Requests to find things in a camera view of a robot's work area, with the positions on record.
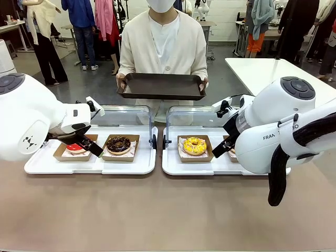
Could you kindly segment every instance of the pink sweater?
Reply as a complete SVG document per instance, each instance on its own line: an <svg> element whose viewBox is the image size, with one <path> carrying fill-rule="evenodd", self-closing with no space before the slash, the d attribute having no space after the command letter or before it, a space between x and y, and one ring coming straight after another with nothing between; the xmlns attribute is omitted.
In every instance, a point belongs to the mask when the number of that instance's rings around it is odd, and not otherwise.
<svg viewBox="0 0 336 252"><path fill-rule="evenodd" d="M96 0L95 5L96 25L106 41L106 33L112 34L113 0Z"/></svg>

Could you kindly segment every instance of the person's right hand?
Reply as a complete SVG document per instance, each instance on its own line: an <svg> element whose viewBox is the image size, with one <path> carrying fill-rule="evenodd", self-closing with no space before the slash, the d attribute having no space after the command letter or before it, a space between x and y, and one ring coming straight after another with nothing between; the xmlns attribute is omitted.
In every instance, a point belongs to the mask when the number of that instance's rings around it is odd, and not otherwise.
<svg viewBox="0 0 336 252"><path fill-rule="evenodd" d="M115 78L117 79L117 86L121 87L122 89L125 89L126 87L126 76L123 73L118 73Z"/></svg>

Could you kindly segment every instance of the black baking tray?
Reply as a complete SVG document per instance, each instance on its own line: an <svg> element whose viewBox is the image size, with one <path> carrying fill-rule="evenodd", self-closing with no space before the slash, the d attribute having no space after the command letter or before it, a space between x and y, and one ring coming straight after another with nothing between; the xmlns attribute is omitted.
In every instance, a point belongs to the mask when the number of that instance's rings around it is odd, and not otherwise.
<svg viewBox="0 0 336 252"><path fill-rule="evenodd" d="M199 101L206 96L205 91L199 89L202 81L196 75L130 73L125 82L125 89L117 90L124 98Z"/></svg>

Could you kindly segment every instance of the display case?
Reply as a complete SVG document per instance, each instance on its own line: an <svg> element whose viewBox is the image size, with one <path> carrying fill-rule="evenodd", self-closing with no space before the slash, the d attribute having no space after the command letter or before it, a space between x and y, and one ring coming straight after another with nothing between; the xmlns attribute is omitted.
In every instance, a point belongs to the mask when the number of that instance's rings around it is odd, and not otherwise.
<svg viewBox="0 0 336 252"><path fill-rule="evenodd" d="M156 137L158 130L152 124L151 111L147 106L103 106L105 115L91 121L89 135L98 135L96 143L103 147L110 135L132 135L138 140L133 159L105 161L90 156L87 162L60 162L53 155L61 142L49 140L26 163L29 174L147 174L155 166Z"/></svg>
<svg viewBox="0 0 336 252"><path fill-rule="evenodd" d="M163 137L162 168L170 175L255 175L239 163L232 162L228 153L209 162L182 162L178 137L182 135L207 136L212 148L217 147L228 134L225 121L212 112L211 107L171 107Z"/></svg>

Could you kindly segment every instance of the cardboard box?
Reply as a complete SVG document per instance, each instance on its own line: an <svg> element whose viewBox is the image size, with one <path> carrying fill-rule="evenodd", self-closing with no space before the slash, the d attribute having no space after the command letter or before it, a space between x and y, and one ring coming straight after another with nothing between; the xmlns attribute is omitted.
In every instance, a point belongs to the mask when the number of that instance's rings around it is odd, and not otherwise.
<svg viewBox="0 0 336 252"><path fill-rule="evenodd" d="M199 162L211 162L211 160L214 158L214 155L212 153L212 146L211 146L211 143L210 143L210 139L207 135L178 135L177 136L177 144L179 144L179 139L180 138L184 138L184 139L187 139L187 138L192 138L192 137L195 137L195 138L200 138L200 139L203 139L205 140L206 142L206 150L208 152L208 157L181 157L181 161L182 163L199 163Z"/></svg>
<svg viewBox="0 0 336 252"><path fill-rule="evenodd" d="M103 146L103 150L106 147L107 142L111 139L111 138L115 138L115 137L125 137L128 138L131 142L136 141L136 145L135 145L135 152L134 152L134 156L133 157L122 157L122 156L102 156L101 158L104 161L122 161L122 162L133 162L135 155L137 154L137 149L138 149L138 145L139 145L139 140L140 140L140 135L109 135L105 141L105 144Z"/></svg>
<svg viewBox="0 0 336 252"><path fill-rule="evenodd" d="M224 140L227 139L228 137L229 137L228 135L223 136ZM238 163L236 153L229 151L227 154L229 155L231 162Z"/></svg>
<svg viewBox="0 0 336 252"><path fill-rule="evenodd" d="M91 139L94 142L97 142L98 135L85 135L89 139ZM63 143L60 144L60 146L57 148L57 150L54 153L54 158L56 158L60 162L88 162L90 160L90 157L92 153L90 153L88 156L72 156L72 157L64 157L62 154L66 150L67 146Z"/></svg>

